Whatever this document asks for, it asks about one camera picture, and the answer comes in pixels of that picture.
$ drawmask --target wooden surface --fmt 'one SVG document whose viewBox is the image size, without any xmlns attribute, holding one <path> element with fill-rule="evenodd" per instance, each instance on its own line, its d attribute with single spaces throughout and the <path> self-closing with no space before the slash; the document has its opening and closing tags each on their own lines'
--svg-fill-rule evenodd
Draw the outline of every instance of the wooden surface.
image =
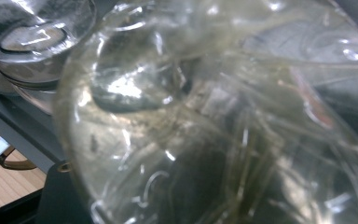
<svg viewBox="0 0 358 224">
<path fill-rule="evenodd" d="M 24 157 L 15 150 L 8 161 L 23 161 Z M 42 189 L 46 175 L 39 169 L 31 171 L 11 171 L 0 166 L 0 207 L 11 203 L 31 192 Z"/>
</svg>

